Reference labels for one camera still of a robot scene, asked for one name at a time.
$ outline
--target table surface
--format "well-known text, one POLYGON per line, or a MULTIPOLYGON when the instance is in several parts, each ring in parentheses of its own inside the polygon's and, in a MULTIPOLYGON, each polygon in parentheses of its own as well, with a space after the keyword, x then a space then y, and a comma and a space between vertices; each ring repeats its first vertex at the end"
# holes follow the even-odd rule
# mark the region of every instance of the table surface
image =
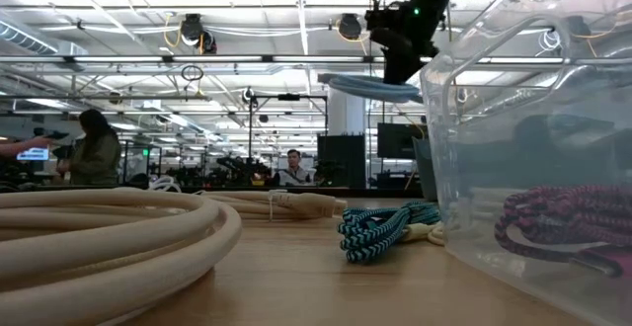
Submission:
POLYGON ((338 223, 244 221, 240 242, 214 271, 125 325, 588 325, 428 242, 351 265, 338 223))

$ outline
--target transparent plastic container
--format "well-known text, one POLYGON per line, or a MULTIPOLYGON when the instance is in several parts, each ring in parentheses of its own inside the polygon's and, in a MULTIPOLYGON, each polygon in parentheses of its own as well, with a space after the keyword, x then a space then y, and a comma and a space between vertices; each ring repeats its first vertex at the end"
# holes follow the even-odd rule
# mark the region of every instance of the transparent plastic container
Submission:
POLYGON ((421 74, 446 248, 598 325, 632 325, 630 10, 497 0, 421 74), (536 25, 557 35, 525 45, 560 46, 522 64, 492 59, 536 25), (454 83, 473 70, 522 75, 454 83))

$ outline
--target monitor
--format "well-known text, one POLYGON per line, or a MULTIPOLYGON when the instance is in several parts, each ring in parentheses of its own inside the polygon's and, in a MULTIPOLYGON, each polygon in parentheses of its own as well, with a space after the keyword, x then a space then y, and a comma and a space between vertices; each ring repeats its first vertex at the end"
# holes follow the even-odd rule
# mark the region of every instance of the monitor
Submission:
POLYGON ((23 161, 48 160, 48 148, 31 148, 18 154, 17 159, 23 161))
POLYGON ((414 124, 378 123, 377 156, 380 158, 415 159, 413 137, 428 139, 428 127, 414 124))

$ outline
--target blue cable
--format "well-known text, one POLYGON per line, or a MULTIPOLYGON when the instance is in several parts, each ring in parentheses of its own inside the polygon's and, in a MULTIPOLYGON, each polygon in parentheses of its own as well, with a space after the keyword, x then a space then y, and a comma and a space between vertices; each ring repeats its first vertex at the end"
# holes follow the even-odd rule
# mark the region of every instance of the blue cable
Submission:
POLYGON ((413 85, 384 84, 381 78, 366 75, 338 75, 329 81, 329 86, 349 95, 389 103, 423 102, 420 89, 413 85))
POLYGON ((413 223, 435 224, 441 218, 437 204, 413 202, 401 208, 346 208, 338 233, 345 235, 340 247, 351 263, 366 263, 382 255, 413 223))

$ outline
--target blue striped rope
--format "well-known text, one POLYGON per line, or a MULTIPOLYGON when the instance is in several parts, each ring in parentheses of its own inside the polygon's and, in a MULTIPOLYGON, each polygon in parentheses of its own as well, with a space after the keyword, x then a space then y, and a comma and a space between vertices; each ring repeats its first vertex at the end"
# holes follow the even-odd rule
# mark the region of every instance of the blue striped rope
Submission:
POLYGON ((370 262, 382 255, 412 223, 435 224, 440 221, 434 203, 413 202, 401 208, 346 208, 338 233, 345 235, 340 247, 351 263, 370 262))

